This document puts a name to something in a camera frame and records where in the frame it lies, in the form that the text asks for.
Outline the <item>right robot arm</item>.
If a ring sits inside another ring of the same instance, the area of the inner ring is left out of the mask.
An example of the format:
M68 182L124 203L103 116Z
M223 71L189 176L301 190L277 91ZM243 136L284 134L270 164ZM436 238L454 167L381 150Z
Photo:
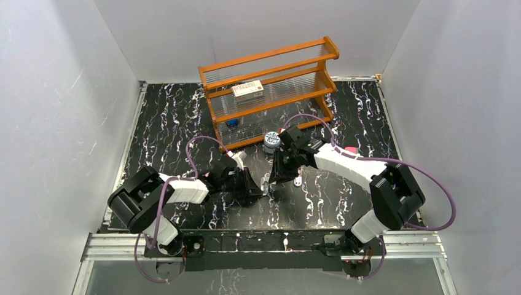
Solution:
M299 169L306 166L346 178L370 194L372 209L342 235L325 235L323 242L311 246L326 255L363 254L371 240L389 230L402 229L425 204L413 174L402 163L363 159L324 139L311 138L296 126L266 134L265 143L273 145L270 184L293 181Z

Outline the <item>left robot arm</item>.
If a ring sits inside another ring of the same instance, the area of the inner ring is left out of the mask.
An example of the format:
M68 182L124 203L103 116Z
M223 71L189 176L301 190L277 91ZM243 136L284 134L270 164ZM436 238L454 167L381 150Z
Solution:
M161 253L177 256L184 249L184 235L164 217L163 207L169 203L203 204L221 193L241 200L260 197L263 191L240 159L223 156L194 178L168 176L146 166L109 196L108 207L130 233L144 234Z

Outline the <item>white stapler part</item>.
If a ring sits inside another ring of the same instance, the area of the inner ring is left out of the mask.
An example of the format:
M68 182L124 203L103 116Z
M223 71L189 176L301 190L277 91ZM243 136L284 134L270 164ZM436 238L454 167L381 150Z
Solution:
M260 189L262 190L262 195L263 196L267 195L270 192L271 184L269 182L269 179L270 179L270 174L269 173L266 173L263 177L261 177Z

